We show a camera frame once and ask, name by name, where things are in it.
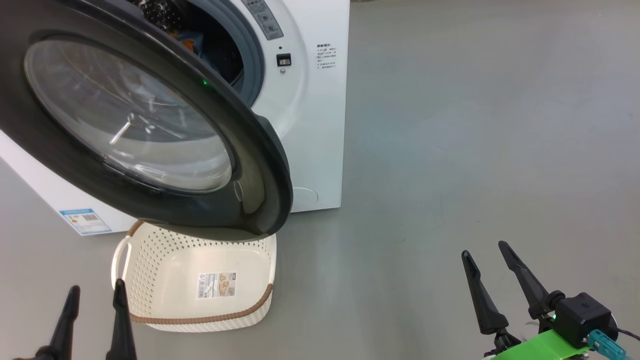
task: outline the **concrete floor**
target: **concrete floor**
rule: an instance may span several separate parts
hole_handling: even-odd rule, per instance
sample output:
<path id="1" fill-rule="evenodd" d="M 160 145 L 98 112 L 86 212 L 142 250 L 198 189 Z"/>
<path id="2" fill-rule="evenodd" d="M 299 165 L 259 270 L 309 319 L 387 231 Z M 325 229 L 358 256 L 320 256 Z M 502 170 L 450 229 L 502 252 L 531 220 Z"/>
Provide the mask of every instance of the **concrete floor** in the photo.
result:
<path id="1" fill-rule="evenodd" d="M 263 322 L 134 325 L 138 357 L 479 359 L 463 249 L 511 332 L 535 332 L 499 240 L 640 332 L 639 19 L 636 0 L 353 4 L 342 207 L 280 231 Z M 4 163 L 0 179 L 0 357 L 47 343 L 79 284 L 74 358 L 103 359 L 121 236 L 81 238 Z"/>

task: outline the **barcode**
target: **barcode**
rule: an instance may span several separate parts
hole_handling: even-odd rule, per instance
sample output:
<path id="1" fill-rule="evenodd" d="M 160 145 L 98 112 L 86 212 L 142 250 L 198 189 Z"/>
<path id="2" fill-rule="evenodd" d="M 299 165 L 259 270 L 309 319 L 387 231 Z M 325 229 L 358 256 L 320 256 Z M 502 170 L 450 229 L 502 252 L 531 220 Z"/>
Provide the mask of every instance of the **barcode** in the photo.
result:
<path id="1" fill-rule="evenodd" d="M 208 294 L 205 294 L 204 291 L 207 288 L 207 280 L 202 279 L 198 281 L 198 299 L 207 297 Z"/>
<path id="2" fill-rule="evenodd" d="M 89 214 L 89 215 L 83 215 L 82 216 L 86 221 L 96 221 L 98 220 L 98 217 L 95 216 L 94 214 Z"/>

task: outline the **laundry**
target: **laundry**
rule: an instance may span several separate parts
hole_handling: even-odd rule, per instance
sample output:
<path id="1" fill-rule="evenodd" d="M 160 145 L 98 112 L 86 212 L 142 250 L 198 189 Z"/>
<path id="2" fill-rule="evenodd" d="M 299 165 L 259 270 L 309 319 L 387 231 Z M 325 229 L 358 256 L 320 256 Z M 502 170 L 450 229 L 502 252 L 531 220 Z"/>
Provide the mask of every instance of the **laundry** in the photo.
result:
<path id="1" fill-rule="evenodd" d="M 169 33 L 174 39 L 178 40 L 182 45 L 193 51 L 199 58 L 203 59 L 212 69 L 216 72 L 218 68 L 213 64 L 209 57 L 202 51 L 202 44 L 204 43 L 204 35 L 197 31 L 184 30 L 184 31 L 172 31 Z"/>

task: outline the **laundry basket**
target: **laundry basket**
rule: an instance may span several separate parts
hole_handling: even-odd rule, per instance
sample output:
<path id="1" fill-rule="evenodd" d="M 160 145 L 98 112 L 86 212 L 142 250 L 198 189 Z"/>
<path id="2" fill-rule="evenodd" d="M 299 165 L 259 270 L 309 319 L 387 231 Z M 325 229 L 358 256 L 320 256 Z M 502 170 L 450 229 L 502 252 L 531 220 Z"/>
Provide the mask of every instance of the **laundry basket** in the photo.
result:
<path id="1" fill-rule="evenodd" d="M 275 270 L 275 235 L 228 243 L 138 221 L 116 248 L 111 283 L 115 286 L 119 277 L 125 281 L 134 322 L 164 331 L 223 331 L 264 318 Z"/>

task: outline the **sticker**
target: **sticker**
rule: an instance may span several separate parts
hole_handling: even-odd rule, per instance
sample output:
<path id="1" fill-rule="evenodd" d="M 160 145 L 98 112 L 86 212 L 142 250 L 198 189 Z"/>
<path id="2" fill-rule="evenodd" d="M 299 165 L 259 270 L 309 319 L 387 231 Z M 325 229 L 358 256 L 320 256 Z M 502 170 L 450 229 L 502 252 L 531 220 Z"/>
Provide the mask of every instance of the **sticker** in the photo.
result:
<path id="1" fill-rule="evenodd" d="M 110 233 L 111 229 L 93 209 L 63 210 L 62 217 L 76 229 L 80 235 Z"/>
<path id="2" fill-rule="evenodd" d="M 235 272 L 219 272 L 217 274 L 198 275 L 198 299 L 231 297 L 235 295 Z"/>
<path id="3" fill-rule="evenodd" d="M 269 5 L 265 0 L 242 0 L 243 4 L 249 9 L 255 20 L 260 24 L 264 36 L 267 40 L 273 40 L 284 36 L 278 21 L 273 16 Z"/>
<path id="4" fill-rule="evenodd" d="M 318 69 L 330 69 L 335 67 L 335 57 L 338 50 L 331 44 L 317 44 L 316 67 Z"/>

